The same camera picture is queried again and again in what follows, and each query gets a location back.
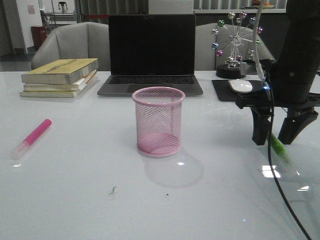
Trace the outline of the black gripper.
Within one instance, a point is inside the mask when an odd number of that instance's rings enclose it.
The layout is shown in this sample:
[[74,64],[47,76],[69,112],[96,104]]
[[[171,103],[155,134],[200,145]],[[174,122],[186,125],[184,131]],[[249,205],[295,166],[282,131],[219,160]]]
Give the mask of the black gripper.
[[271,105],[290,108],[283,120],[278,139],[290,145],[309,124],[316,120],[316,111],[307,109],[320,105],[320,95],[310,93],[318,65],[298,64],[284,66],[277,61],[265,64],[265,79],[269,89],[239,93],[235,104],[243,109],[252,107],[252,140],[258,146],[265,144],[270,132]]

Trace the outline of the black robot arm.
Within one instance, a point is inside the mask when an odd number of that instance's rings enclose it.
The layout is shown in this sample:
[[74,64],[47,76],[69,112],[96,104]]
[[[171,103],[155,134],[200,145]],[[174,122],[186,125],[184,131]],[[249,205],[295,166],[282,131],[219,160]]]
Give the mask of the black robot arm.
[[289,26],[280,56],[258,69],[259,88],[240,93],[235,104],[249,107],[253,117],[252,140],[264,145],[271,133],[273,107],[287,109],[278,139],[290,145],[299,133],[315,121],[320,95],[311,87],[320,65],[320,2],[289,0],[286,3]]

